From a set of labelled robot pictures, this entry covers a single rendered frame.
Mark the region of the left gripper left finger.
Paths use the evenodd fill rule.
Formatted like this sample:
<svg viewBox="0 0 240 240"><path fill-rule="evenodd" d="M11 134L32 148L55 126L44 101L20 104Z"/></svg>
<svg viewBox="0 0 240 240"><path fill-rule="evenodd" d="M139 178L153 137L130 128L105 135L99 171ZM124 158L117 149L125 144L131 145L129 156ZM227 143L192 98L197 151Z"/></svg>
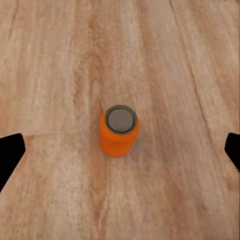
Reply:
<svg viewBox="0 0 240 240"><path fill-rule="evenodd" d="M21 133L0 138L0 192L25 152L25 142Z"/></svg>

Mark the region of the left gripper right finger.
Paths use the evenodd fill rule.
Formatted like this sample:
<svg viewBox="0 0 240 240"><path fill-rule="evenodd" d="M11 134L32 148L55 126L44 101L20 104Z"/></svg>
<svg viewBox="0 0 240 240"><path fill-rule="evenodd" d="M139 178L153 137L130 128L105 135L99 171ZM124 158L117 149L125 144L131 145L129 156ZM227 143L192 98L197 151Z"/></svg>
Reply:
<svg viewBox="0 0 240 240"><path fill-rule="evenodd" d="M240 134L229 133L224 150L240 172Z"/></svg>

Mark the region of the can of soda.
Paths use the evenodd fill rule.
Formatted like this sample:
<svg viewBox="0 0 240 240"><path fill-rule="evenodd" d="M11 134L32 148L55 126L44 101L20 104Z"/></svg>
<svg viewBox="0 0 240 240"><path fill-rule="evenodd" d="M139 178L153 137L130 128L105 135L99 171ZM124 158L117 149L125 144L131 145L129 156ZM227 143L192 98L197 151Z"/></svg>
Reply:
<svg viewBox="0 0 240 240"><path fill-rule="evenodd" d="M123 157L132 148L139 128L139 118L131 107L123 104L112 106L100 119L101 149L110 157Z"/></svg>

